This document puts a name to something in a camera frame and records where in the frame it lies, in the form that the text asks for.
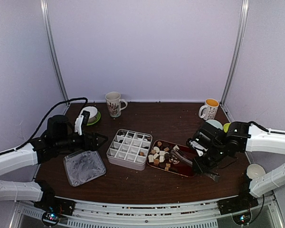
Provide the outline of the bunny print tin lid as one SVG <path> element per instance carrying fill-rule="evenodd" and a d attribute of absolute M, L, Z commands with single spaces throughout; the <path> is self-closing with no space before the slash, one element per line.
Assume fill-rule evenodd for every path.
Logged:
<path fill-rule="evenodd" d="M 106 167 L 98 151 L 77 151 L 63 158 L 66 176 L 77 187 L 106 174 Z"/>

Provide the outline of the metal serving tongs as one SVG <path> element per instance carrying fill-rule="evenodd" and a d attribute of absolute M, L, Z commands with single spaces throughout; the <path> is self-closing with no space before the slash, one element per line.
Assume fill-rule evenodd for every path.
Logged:
<path fill-rule="evenodd" d="M 201 166 L 197 163 L 195 158 L 187 159 L 181 154 L 181 152 L 179 150 L 171 150 L 170 155 L 173 158 L 177 158 L 181 162 L 190 166 L 195 173 L 207 176 L 207 177 L 211 178 L 212 180 L 214 180 L 215 182 L 219 182 L 220 175 L 217 173 L 210 172 L 210 171 L 204 171 L 201 168 Z"/>

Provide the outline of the white divided tin box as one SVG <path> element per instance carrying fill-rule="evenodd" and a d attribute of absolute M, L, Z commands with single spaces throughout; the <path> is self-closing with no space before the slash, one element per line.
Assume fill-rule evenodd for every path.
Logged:
<path fill-rule="evenodd" d="M 132 130 L 120 129 L 115 134 L 107 158 L 111 164 L 142 171 L 152 143 L 152 136 Z"/>

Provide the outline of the red chocolate tray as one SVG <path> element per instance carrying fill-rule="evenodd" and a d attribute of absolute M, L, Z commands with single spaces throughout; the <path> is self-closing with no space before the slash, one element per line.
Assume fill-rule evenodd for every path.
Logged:
<path fill-rule="evenodd" d="M 184 177 L 194 177 L 196 173 L 193 171 L 192 167 L 187 164 L 180 157 L 172 153 L 172 150 L 178 152 L 183 158 L 188 161 L 192 161 L 193 158 L 198 157 L 196 151 L 193 151 L 187 146 L 175 144 L 169 141 L 156 140 L 149 154 L 147 155 L 147 164 L 150 167 L 175 173 Z"/>

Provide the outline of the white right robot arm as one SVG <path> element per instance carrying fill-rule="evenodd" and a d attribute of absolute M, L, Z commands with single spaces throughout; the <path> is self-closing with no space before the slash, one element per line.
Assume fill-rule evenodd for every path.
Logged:
<path fill-rule="evenodd" d="M 250 122 L 231 122 L 227 130 L 218 121 L 206 121 L 186 142 L 202 153 L 191 165 L 205 174 L 236 153 L 247 153 L 253 163 L 247 168 L 248 186 L 234 199 L 237 209 L 245 209 L 252 198 L 285 185 L 285 131 Z"/>

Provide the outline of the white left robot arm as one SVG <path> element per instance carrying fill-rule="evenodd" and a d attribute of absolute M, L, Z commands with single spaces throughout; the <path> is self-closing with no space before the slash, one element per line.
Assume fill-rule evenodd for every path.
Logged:
<path fill-rule="evenodd" d="M 79 115 L 72 124 L 65 115 L 55 115 L 47 121 L 47 128 L 40 137 L 31 137 L 22 145 L 0 152 L 0 176 L 28 166 L 43 164 L 63 152 L 82 149 L 97 151 L 108 137 L 82 130 L 88 118 Z M 59 206 L 55 191 L 46 181 L 14 182 L 0 180 L 0 201 L 30 200 L 41 203 L 49 211 Z"/>

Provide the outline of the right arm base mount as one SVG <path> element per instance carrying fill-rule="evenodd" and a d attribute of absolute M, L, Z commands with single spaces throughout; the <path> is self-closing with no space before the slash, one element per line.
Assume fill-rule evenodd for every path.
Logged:
<path fill-rule="evenodd" d="M 256 206 L 258 206 L 258 200 L 242 197 L 233 197 L 218 201 L 220 214 L 230 214 L 233 222 L 240 226 L 248 225 L 252 221 L 251 209 Z"/>

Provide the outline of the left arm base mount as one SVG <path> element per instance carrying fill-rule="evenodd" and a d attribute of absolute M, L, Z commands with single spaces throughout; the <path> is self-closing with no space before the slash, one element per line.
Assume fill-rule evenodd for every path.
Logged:
<path fill-rule="evenodd" d="M 41 221 L 46 227 L 56 226 L 62 219 L 72 216 L 76 203 L 73 200 L 56 198 L 51 202 L 34 202 L 34 207 L 42 209 L 44 213 Z"/>

